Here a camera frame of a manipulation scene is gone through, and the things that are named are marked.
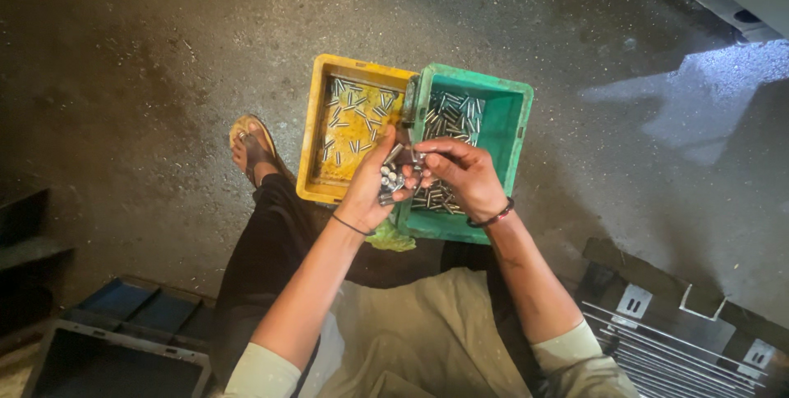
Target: black wrist band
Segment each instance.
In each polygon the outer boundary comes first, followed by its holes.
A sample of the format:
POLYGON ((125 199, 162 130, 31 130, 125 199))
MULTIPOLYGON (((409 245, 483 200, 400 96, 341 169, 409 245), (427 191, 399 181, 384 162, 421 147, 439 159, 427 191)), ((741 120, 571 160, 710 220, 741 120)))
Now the black wrist band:
POLYGON ((497 223, 501 221, 501 219, 504 218, 509 212, 512 212, 512 209, 514 208, 515 208, 515 200, 510 197, 507 197, 507 207, 505 207, 504 210, 502 210, 501 213, 499 213, 498 215, 481 223, 475 223, 474 221, 471 221, 471 218, 466 218, 466 224, 468 224, 468 226, 471 228, 488 227, 493 223, 497 223))
POLYGON ((353 230, 354 232, 361 233, 364 236, 373 236, 376 233, 375 230, 373 230, 373 231, 371 231, 369 233, 362 232, 358 228, 355 228, 354 226, 350 225, 349 223, 339 219, 334 213, 331 213, 331 217, 334 218, 335 220, 339 221, 340 224, 348 227, 349 229, 353 230))

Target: sandal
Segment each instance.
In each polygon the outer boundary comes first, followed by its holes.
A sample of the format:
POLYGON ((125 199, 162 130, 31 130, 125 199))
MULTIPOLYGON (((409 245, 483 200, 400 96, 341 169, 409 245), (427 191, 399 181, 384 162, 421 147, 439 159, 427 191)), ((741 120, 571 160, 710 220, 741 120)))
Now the sandal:
POLYGON ((243 115, 242 117, 238 118, 231 127, 231 148, 233 148, 233 140, 235 138, 241 139, 241 141, 244 143, 247 154, 246 169, 244 170, 244 173, 255 188, 258 187, 258 184, 256 183, 257 178, 255 177, 255 166, 261 162, 270 163, 280 174, 289 179, 293 179, 293 174, 288 171, 288 169, 285 167, 285 163, 283 163, 282 159, 279 157, 277 149, 274 145, 274 140, 271 139, 271 134, 268 132, 268 129, 260 120, 260 118, 254 115, 243 115), (269 146, 271 147, 271 151, 265 150, 257 138, 249 133, 250 123, 256 124, 258 128, 261 129, 265 141, 268 142, 269 146))

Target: person's left hand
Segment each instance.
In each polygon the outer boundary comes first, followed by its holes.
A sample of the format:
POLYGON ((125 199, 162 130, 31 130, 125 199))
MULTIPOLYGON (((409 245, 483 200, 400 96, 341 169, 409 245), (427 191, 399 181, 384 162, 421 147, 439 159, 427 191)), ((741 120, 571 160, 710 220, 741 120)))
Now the person's left hand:
MULTIPOLYGON (((385 220, 394 205, 381 207, 378 203, 378 193, 381 190, 381 167, 383 160, 395 144, 395 128, 387 126, 386 133, 381 137, 378 146, 370 150, 362 158, 359 167, 353 173, 348 192, 342 199, 335 215, 342 221, 349 223, 361 232, 370 232, 381 221, 385 220)), ((402 201, 413 194, 413 179, 406 180, 405 188, 392 193, 395 201, 402 201)))

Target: sleeve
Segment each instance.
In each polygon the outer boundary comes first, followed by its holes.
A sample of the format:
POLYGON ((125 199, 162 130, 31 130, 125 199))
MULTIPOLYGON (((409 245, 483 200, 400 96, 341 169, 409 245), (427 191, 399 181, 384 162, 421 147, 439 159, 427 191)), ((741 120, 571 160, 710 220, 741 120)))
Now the sleeve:
POLYGON ((248 343, 225 388, 224 398, 286 398, 301 371, 276 353, 248 343))
POLYGON ((600 350, 586 320, 564 335, 532 345, 532 350, 547 375, 549 396, 638 397, 624 370, 600 350))

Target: green plastic bag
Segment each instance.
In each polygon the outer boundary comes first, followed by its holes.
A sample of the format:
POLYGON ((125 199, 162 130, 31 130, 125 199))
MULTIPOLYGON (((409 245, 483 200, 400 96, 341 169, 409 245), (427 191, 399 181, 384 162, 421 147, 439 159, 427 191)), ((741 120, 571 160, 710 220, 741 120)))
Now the green plastic bag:
POLYGON ((400 232, 389 219, 383 220, 376 227, 376 233, 367 237, 365 241, 381 251, 404 252, 417 246, 413 238, 400 232))

